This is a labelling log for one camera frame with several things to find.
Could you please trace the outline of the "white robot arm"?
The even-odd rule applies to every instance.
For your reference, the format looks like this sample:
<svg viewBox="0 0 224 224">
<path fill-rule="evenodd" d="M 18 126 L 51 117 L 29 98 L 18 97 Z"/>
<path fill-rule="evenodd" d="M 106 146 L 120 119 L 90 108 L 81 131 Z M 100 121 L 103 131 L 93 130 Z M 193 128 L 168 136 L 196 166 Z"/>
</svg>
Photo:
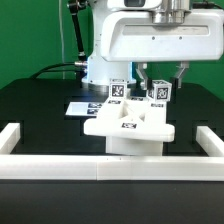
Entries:
<svg viewBox="0 0 224 224">
<path fill-rule="evenodd" d="M 224 10 L 190 0 L 89 0 L 93 52 L 82 82 L 106 90 L 112 79 L 133 86 L 133 65 L 177 62 L 180 80 L 191 61 L 224 53 Z"/>
</svg>

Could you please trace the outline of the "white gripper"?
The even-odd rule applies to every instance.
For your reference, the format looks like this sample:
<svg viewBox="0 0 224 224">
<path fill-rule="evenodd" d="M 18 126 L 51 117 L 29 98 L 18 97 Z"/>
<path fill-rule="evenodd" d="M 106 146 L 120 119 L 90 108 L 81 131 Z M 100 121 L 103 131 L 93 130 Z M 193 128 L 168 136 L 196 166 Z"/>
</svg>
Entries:
<svg viewBox="0 0 224 224">
<path fill-rule="evenodd" d="M 147 64 L 182 61 L 171 78 L 179 89 L 189 69 L 188 61 L 218 60 L 224 52 L 224 12 L 192 10 L 178 25 L 152 22 L 147 11 L 115 11 L 102 26 L 101 56 L 107 61 L 138 62 L 136 72 L 143 90 L 149 88 Z"/>
</svg>

